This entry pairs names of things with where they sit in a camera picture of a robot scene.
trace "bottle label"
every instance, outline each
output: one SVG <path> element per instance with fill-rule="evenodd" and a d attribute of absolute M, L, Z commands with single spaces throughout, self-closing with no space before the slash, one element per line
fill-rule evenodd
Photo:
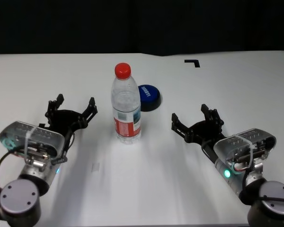
<path fill-rule="evenodd" d="M 132 112 L 121 112 L 113 108 L 115 130 L 124 137 L 133 137 L 141 130 L 141 109 Z"/>

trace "red bottle cap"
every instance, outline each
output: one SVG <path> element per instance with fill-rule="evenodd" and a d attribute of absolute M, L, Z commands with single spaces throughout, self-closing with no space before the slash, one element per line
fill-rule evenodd
<path fill-rule="evenodd" d="M 131 76 L 131 67 L 127 63 L 119 63 L 115 66 L 115 76 L 118 79 L 127 79 Z"/>

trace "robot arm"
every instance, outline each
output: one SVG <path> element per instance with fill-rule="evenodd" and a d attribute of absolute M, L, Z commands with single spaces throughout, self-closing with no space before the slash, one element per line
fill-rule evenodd
<path fill-rule="evenodd" d="M 197 143 L 215 165 L 242 203 L 250 205 L 248 223 L 251 227 L 284 226 L 284 184 L 267 181 L 263 161 L 275 147 L 276 138 L 259 129 L 251 129 L 230 137 L 222 134 L 224 122 L 217 110 L 203 104 L 205 121 L 190 128 L 172 115 L 171 129 L 187 143 Z"/>
<path fill-rule="evenodd" d="M 75 131 L 86 128 L 97 113 L 94 98 L 83 113 L 58 110 L 63 101 L 62 94 L 49 101 L 45 114 L 49 127 L 14 122 L 0 133 L 0 141 L 8 149 L 0 163 L 9 154 L 25 161 L 18 179 L 0 188 L 0 220 L 12 227 L 32 227 L 38 222 L 39 197 L 48 192 L 60 165 L 67 161 Z"/>

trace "circular cap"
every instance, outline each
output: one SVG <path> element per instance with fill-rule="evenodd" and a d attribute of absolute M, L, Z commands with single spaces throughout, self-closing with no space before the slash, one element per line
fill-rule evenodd
<path fill-rule="evenodd" d="M 157 109 L 161 104 L 160 91 L 152 85 L 139 86 L 141 111 L 148 112 Z"/>
<path fill-rule="evenodd" d="M 29 180 L 15 180 L 6 185 L 0 193 L 0 206 L 9 214 L 22 214 L 38 203 L 39 192 Z"/>
<path fill-rule="evenodd" d="M 265 182 L 259 191 L 259 195 L 264 197 L 276 197 L 284 199 L 284 184 L 278 181 Z M 284 202 L 262 201 L 264 206 L 275 214 L 284 215 Z"/>
<path fill-rule="evenodd" d="M 118 79 L 127 79 L 131 76 L 131 67 L 127 63 L 119 63 L 115 66 L 115 76 Z"/>

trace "green led light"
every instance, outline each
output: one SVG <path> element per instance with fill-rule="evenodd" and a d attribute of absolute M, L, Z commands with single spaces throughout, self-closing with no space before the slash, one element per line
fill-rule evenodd
<path fill-rule="evenodd" d="M 230 171 L 229 171 L 228 169 L 225 169 L 225 170 L 224 170 L 224 176 L 225 176 L 226 178 L 230 178 L 231 173 L 230 173 Z"/>

